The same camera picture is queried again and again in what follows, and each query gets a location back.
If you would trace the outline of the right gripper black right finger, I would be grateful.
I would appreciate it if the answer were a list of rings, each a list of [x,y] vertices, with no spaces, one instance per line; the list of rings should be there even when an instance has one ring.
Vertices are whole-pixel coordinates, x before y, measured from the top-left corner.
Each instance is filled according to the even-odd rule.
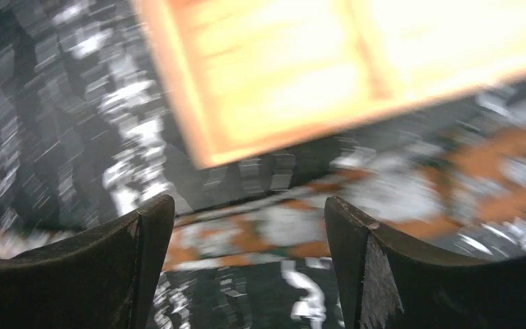
[[[338,196],[324,216],[346,328],[526,328],[526,255],[451,252]]]

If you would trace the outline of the wooden compartment tray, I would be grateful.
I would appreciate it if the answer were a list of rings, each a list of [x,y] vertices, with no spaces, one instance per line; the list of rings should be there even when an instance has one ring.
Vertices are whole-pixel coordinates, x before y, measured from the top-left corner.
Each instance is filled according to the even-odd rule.
[[[526,1],[134,1],[199,168],[526,79]]]

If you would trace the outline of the orange grey patterned tie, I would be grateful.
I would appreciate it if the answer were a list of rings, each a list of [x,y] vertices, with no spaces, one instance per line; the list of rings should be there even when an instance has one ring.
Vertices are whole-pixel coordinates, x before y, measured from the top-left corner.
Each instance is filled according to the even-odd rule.
[[[447,236],[479,257],[526,252],[526,122],[463,127],[241,206],[179,218],[167,271],[330,254],[323,207],[339,196],[418,239]]]

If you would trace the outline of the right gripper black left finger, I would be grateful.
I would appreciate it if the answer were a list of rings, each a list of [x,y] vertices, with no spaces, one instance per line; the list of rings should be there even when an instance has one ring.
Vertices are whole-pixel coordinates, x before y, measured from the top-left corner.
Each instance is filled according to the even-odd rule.
[[[158,195],[75,236],[0,259],[0,328],[144,328],[173,231]]]

